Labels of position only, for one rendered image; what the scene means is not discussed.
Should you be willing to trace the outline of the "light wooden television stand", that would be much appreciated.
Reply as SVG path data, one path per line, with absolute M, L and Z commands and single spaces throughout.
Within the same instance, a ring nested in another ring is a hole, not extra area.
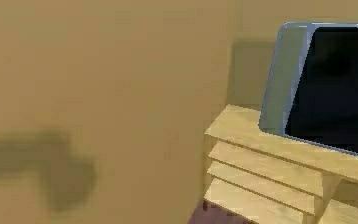
M 228 105 L 205 131 L 204 199 L 254 224 L 358 224 L 358 157 L 259 130 Z

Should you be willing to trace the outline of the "grey television set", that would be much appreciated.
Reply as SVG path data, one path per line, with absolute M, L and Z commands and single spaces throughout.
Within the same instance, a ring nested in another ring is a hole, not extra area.
M 358 23 L 281 26 L 259 128 L 358 156 Z

